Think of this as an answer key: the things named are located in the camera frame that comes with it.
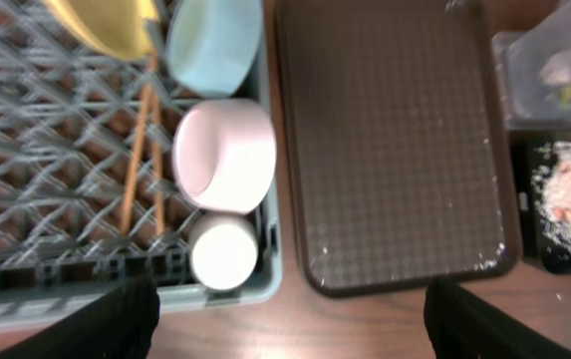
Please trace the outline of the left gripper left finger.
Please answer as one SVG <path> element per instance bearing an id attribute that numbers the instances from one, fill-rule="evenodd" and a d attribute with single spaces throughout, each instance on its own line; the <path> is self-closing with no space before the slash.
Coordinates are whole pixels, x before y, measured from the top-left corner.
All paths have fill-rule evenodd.
<path id="1" fill-rule="evenodd" d="M 145 359 L 159 317 L 156 286 L 141 277 L 0 351 L 0 359 Z"/>

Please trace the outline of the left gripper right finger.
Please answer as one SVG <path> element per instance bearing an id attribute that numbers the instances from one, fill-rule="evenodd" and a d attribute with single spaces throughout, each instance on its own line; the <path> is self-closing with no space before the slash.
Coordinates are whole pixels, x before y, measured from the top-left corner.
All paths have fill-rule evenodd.
<path id="1" fill-rule="evenodd" d="M 424 321 L 437 359 L 571 359 L 571 350 L 449 280 L 428 285 Z"/>

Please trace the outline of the white cup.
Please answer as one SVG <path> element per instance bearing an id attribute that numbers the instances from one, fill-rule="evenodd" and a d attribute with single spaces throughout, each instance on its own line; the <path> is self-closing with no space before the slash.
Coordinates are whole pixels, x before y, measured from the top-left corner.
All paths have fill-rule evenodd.
<path id="1" fill-rule="evenodd" d="M 191 273 L 211 290 L 241 286 L 258 261 L 255 229 L 240 216 L 207 214 L 192 228 L 188 241 Z"/>

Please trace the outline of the wooden chopstick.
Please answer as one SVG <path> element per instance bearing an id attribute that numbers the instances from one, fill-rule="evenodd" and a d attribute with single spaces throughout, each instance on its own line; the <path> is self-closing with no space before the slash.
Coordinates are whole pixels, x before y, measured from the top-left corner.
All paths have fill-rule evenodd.
<path id="1" fill-rule="evenodd" d="M 127 173 L 124 200 L 122 202 L 122 218 L 120 223 L 120 232 L 122 235 L 127 235 L 130 231 L 135 195 L 137 190 L 137 175 L 143 153 L 146 119 L 150 107 L 149 103 L 151 97 L 151 85 L 146 84 L 143 87 L 142 91 L 142 103 L 138 112 L 135 139 Z"/>
<path id="2" fill-rule="evenodd" d="M 151 99 L 151 109 L 152 109 L 152 122 L 155 125 L 161 124 L 161 109 L 158 95 L 155 91 L 152 91 Z M 153 169 L 154 169 L 154 179 L 156 184 L 156 190 L 154 194 L 154 205 L 156 208 L 156 227 L 155 234 L 161 236 L 164 233 L 164 196 L 161 192 L 160 185 L 163 179 L 163 154 L 160 143 L 154 140 L 151 144 Z"/>

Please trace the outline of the white bowl with rice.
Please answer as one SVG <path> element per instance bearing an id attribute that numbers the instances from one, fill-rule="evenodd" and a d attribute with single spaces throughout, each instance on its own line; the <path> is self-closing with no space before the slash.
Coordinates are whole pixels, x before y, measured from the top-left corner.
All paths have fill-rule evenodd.
<path id="1" fill-rule="evenodd" d="M 270 116 L 248 99 L 208 100 L 181 119 L 171 163 L 176 186 L 191 204 L 246 214 L 269 191 L 277 160 Z"/>

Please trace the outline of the light blue bowl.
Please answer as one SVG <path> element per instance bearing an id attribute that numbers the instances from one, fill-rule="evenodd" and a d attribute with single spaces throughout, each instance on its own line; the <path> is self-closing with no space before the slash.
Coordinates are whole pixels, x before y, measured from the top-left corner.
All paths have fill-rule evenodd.
<path id="1" fill-rule="evenodd" d="M 229 97 L 248 75 L 262 31 L 259 0 L 183 0 L 168 28 L 168 72 L 201 97 Z"/>

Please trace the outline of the yellow round plate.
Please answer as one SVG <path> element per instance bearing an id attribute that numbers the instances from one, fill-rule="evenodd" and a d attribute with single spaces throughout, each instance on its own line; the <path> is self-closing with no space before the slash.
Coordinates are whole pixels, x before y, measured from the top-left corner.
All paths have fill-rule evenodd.
<path id="1" fill-rule="evenodd" d="M 122 61 L 145 57 L 145 28 L 159 14 L 152 0 L 42 0 L 59 23 L 89 48 Z"/>

